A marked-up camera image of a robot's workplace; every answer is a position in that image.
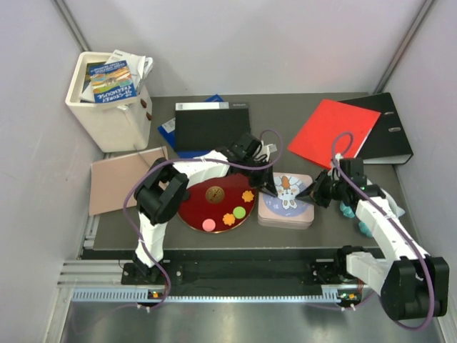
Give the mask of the silver tin lid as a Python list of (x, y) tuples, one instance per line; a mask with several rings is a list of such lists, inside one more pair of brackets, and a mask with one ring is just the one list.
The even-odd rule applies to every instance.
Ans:
[(258, 215), (274, 213), (285, 216), (292, 213), (293, 216), (297, 216), (303, 212), (314, 212), (312, 204), (295, 200), (296, 195), (311, 184), (312, 178), (309, 175), (274, 172), (273, 177), (278, 196), (260, 193)]

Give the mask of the cookie tin with paper cups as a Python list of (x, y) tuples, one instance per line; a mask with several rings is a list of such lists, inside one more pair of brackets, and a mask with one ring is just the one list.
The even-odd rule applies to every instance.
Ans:
[(303, 212), (297, 216), (287, 213), (280, 216), (274, 213), (258, 215), (258, 222), (265, 227), (278, 227), (283, 229), (308, 229), (314, 221), (314, 212)]

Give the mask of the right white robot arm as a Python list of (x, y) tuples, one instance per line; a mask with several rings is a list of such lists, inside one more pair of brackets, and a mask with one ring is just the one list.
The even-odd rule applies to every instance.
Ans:
[(343, 283), (359, 279), (381, 300), (393, 321), (442, 317), (448, 309), (449, 265), (433, 257), (406, 231), (382, 188), (368, 181), (363, 160), (338, 156), (329, 171), (322, 171), (307, 187), (278, 183), (277, 195), (290, 209), (299, 201), (326, 208), (332, 201), (348, 206), (368, 227), (382, 251), (375, 258), (363, 247), (336, 251), (332, 273)]

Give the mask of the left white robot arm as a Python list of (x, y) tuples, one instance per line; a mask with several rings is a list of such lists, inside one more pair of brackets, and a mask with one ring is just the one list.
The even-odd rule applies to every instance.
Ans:
[(134, 227), (138, 245), (134, 265), (146, 283), (157, 282), (164, 271), (164, 236), (168, 222), (178, 213), (181, 203), (190, 197), (189, 188), (210, 179), (241, 174), (250, 187), (276, 193), (273, 185), (273, 144), (265, 144), (245, 133), (228, 147), (211, 150), (185, 159), (157, 159), (128, 193), (136, 200), (140, 225)]

